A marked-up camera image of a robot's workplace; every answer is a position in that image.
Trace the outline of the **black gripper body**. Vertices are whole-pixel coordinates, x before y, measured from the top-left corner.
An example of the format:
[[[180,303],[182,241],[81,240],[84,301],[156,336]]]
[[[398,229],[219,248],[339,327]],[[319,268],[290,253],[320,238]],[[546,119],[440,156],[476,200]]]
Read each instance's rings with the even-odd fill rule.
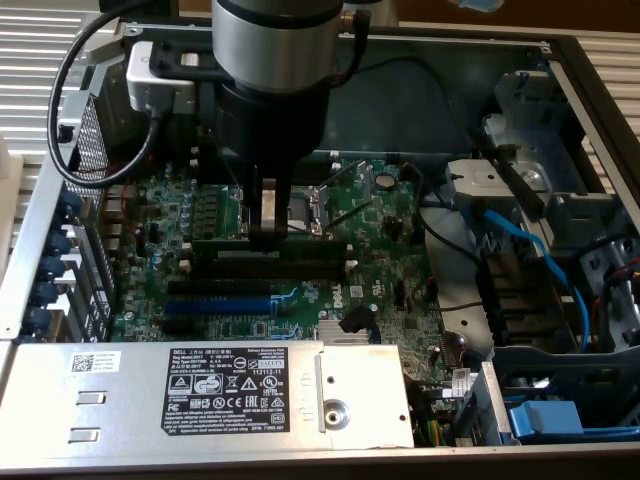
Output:
[[[221,144],[256,164],[273,154],[296,162],[310,154],[324,136],[330,89],[321,83],[294,93],[266,93],[219,86]]]

